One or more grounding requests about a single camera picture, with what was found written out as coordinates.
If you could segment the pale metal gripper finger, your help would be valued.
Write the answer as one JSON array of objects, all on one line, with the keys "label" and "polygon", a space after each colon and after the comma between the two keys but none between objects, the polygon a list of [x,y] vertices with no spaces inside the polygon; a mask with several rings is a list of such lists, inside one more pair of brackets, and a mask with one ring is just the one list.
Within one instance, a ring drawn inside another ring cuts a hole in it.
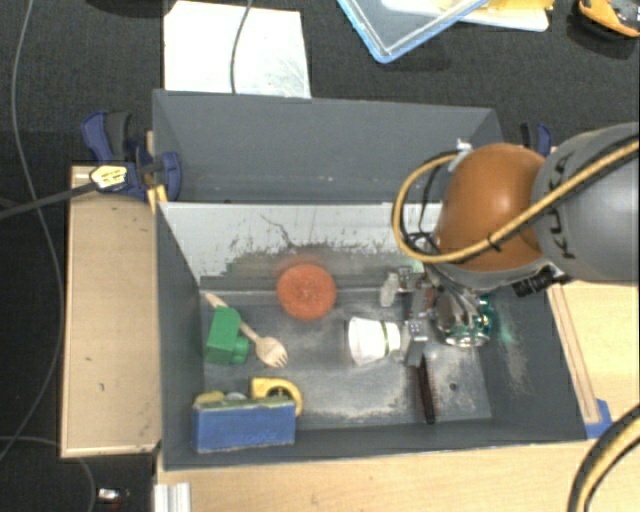
[{"label": "pale metal gripper finger", "polygon": [[408,321],[403,330],[403,362],[406,366],[418,366],[430,341],[427,321]]},{"label": "pale metal gripper finger", "polygon": [[414,274],[410,267],[389,270],[381,286],[381,306],[391,307],[399,299],[402,305],[409,307],[415,291]]}]

